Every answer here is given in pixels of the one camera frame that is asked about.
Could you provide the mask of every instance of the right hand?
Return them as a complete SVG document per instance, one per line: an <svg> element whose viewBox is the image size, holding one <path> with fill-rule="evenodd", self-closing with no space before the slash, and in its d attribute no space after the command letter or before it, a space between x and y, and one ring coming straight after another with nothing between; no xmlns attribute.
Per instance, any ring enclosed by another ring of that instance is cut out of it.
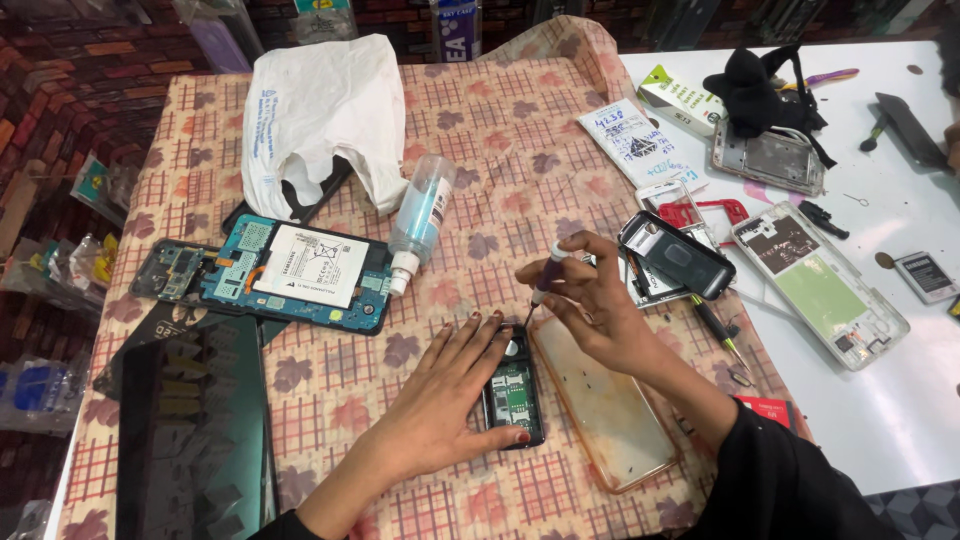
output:
<svg viewBox="0 0 960 540"><path fill-rule="evenodd" d="M595 233L580 231L560 242L569 252L584 250L596 256L596 268L573 257L563 260L562 281L555 281L543 299L570 330L580 349L614 371L646 379L673 357L650 331L620 280L616 245ZM516 279L533 286L546 259L516 271ZM589 313L588 321L574 304Z"/></svg>

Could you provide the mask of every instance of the green screwdriver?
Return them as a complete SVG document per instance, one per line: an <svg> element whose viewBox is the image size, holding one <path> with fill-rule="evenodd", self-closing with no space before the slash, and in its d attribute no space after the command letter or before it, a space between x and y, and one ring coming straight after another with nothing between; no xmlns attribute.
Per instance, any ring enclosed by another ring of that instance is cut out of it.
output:
<svg viewBox="0 0 960 540"><path fill-rule="evenodd" d="M750 368L747 366L747 362L743 360L743 356L736 350L736 347L733 345L733 340L730 339L730 334L727 333L727 329L720 324L720 321L717 319L717 316L713 314L713 311L710 311L709 306L697 295L692 295L690 300L693 301L693 310L700 315L700 318L704 320L704 324L707 325L707 328L710 329L710 333L713 334L713 337L717 338L717 341L720 342L720 345L731 350L734 356L736 356L736 361L740 362L740 365L743 366L743 369L747 370L747 373L751 373Z"/></svg>

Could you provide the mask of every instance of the floral tablecloth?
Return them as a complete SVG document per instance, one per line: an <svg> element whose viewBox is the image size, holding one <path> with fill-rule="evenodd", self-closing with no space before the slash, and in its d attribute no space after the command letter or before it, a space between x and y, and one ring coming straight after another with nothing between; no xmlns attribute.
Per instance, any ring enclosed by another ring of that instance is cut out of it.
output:
<svg viewBox="0 0 960 540"><path fill-rule="evenodd" d="M454 200L434 257L392 301L375 337L291 324L265 348L282 509L295 507L383 415L446 321L476 309L519 320L529 289L514 270L581 229L613 237L636 212L633 188L577 124L579 114L632 97L610 35L597 23L560 17L482 61L401 66L406 95L403 173L427 153L458 164ZM94 350L93 377L153 306L127 292L151 245L163 237L219 246L219 225L243 197L241 130L249 75L177 77L156 130L124 230L114 283ZM385 240L379 216L354 177L311 225ZM743 329L740 351L756 388L735 384L732 358L690 302L646 310L667 345L724 392L790 399L739 298L714 308ZM540 370L546 442L498 452L384 494L357 523L353 540L395 538L626 538L691 526L715 476L712 461L683 435L654 396L682 451L680 463L637 490L597 488L552 381ZM113 537L118 404L84 396L59 538ZM471 425L481 427L482 415Z"/></svg>

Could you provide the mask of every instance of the blue circuit board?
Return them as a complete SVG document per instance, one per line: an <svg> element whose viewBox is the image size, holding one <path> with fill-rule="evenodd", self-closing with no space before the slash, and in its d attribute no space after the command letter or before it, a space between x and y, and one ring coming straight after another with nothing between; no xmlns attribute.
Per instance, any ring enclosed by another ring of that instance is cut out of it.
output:
<svg viewBox="0 0 960 540"><path fill-rule="evenodd" d="M204 274L201 281L203 298L238 307L274 311L282 314L283 318L296 317L343 330L362 333L378 331L390 302L390 261L393 259L383 242L324 231L325 234L345 236L371 245L347 308L305 302L254 289L246 291L250 272L266 260L277 223L265 217L249 214L240 216L227 242L220 249L213 269Z"/></svg>

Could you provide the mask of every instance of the purple screwdriver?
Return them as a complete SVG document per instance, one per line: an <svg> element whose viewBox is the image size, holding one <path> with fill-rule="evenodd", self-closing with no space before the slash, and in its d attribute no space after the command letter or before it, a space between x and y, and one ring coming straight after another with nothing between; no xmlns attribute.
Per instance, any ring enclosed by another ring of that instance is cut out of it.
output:
<svg viewBox="0 0 960 540"><path fill-rule="evenodd" d="M527 315L527 320L523 321L524 327L530 324L530 318L534 316L534 309L543 302L543 297L550 291L550 284L564 271L560 261L569 256L569 252L560 249L560 242L554 242L553 246L550 247L550 258L543 265L543 271L540 272L537 284L534 285L534 297L530 301L530 314Z"/></svg>

